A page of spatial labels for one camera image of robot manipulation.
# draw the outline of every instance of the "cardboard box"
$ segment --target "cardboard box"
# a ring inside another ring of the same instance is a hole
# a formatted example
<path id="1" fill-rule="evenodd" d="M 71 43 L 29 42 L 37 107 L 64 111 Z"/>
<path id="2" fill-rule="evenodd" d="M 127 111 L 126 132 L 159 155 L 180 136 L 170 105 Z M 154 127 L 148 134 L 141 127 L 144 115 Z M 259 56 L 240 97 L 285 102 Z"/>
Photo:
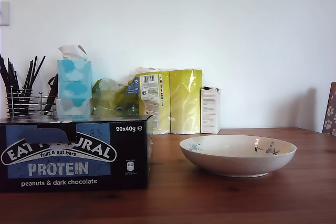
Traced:
<path id="1" fill-rule="evenodd" d="M 91 61 L 58 60 L 58 98 L 91 99 Z"/>
<path id="2" fill-rule="evenodd" d="M 90 99 L 56 99 L 57 115 L 91 115 Z"/>
<path id="3" fill-rule="evenodd" d="M 219 132 L 219 112 L 219 89 L 201 89 L 201 133 Z"/>
<path id="4" fill-rule="evenodd" d="M 1 191 L 148 186 L 152 116 L 5 119 L 0 137 Z"/>

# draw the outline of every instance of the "light switch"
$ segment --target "light switch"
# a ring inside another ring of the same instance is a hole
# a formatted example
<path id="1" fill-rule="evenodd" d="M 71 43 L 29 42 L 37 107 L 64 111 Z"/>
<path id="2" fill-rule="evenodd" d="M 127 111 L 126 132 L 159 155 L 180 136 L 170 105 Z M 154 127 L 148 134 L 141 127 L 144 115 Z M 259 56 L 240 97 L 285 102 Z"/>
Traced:
<path id="1" fill-rule="evenodd" d="M 9 2 L 0 2 L 0 26 L 9 26 Z"/>

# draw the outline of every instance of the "toilet roll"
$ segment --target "toilet roll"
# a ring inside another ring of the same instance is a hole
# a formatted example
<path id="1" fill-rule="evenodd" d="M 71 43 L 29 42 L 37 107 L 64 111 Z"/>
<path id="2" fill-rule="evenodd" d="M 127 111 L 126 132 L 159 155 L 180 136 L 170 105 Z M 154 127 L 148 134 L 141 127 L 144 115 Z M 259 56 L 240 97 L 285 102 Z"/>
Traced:
<path id="1" fill-rule="evenodd" d="M 170 132 L 170 73 L 150 71 L 139 76 L 139 111 L 154 116 L 154 134 Z"/>
<path id="2" fill-rule="evenodd" d="M 171 132 L 196 134 L 201 131 L 201 70 L 170 71 Z"/>

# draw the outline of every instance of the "white bowl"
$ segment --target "white bowl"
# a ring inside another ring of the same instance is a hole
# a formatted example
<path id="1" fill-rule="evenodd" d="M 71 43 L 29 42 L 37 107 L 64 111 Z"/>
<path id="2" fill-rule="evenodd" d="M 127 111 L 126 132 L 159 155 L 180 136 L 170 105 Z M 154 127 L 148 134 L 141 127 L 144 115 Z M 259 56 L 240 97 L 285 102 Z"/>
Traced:
<path id="1" fill-rule="evenodd" d="M 193 164 L 229 177 L 266 175 L 287 165 L 297 149 L 278 139 L 239 135 L 192 137 L 180 147 Z"/>

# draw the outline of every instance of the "barcode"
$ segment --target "barcode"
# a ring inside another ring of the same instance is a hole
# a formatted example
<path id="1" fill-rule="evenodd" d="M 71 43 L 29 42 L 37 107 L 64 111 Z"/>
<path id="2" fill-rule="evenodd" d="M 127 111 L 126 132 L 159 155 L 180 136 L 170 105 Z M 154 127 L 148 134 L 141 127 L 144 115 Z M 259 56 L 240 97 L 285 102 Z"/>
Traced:
<path id="1" fill-rule="evenodd" d="M 144 82 L 154 81 L 154 76 L 144 76 L 143 81 Z"/>

